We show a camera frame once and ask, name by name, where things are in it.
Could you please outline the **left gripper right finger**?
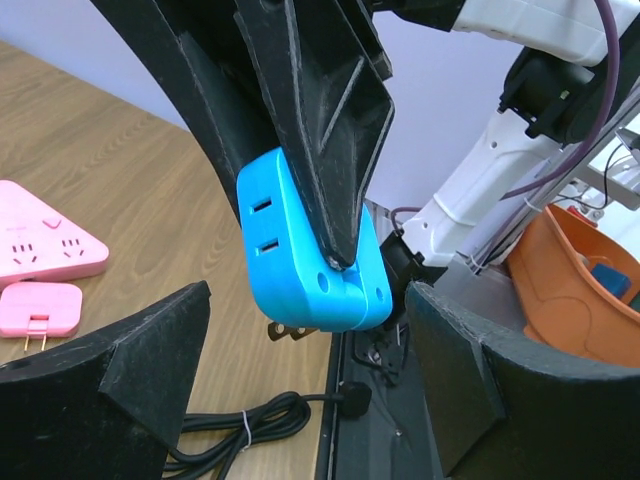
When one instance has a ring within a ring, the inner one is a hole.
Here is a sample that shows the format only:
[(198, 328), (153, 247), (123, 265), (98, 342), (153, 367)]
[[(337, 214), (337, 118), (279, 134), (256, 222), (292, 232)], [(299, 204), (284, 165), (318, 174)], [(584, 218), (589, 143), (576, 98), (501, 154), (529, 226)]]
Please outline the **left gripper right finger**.
[(423, 283), (405, 305), (446, 477), (638, 477), (637, 369), (534, 342)]

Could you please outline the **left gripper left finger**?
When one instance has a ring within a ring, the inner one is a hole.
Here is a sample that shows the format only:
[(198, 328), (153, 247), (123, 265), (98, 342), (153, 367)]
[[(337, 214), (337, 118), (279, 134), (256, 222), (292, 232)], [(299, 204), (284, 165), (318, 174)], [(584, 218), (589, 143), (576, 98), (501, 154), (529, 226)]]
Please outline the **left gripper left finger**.
[(1, 367), (4, 479), (159, 479), (176, 447), (210, 318), (191, 283)]

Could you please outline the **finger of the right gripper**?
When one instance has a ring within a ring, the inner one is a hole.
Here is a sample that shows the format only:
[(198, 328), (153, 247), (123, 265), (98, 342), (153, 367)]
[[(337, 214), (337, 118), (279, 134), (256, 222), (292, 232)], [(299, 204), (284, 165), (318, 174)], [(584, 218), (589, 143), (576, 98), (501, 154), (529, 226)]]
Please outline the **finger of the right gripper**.
[(277, 145), (232, 1), (97, 1), (222, 180)]
[(355, 262), (394, 116), (391, 63), (363, 1), (239, 1), (235, 21), (327, 263)]

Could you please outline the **blue plug adapter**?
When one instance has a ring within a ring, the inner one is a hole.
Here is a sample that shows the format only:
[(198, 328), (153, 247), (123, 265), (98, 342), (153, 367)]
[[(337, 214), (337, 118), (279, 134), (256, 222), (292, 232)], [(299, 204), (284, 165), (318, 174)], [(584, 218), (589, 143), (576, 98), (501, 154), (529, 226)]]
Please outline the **blue plug adapter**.
[(236, 190), (249, 284), (271, 321), (271, 339), (368, 330), (390, 316), (391, 289), (369, 212), (361, 214), (354, 264), (339, 271), (320, 251), (282, 149), (244, 167)]

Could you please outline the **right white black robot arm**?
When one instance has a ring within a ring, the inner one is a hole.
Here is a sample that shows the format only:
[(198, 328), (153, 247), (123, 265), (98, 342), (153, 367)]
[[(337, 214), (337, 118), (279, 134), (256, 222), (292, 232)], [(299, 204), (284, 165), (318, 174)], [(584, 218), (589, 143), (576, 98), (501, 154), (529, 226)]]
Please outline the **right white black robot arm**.
[(442, 32), (520, 46), (496, 112), (400, 236), (439, 272), (533, 165), (581, 160), (639, 73), (635, 1), (100, 1), (97, 10), (167, 95), (248, 230), (291, 194), (320, 262), (356, 261), (361, 213), (394, 115), (392, 68), (373, 24), (390, 11)]

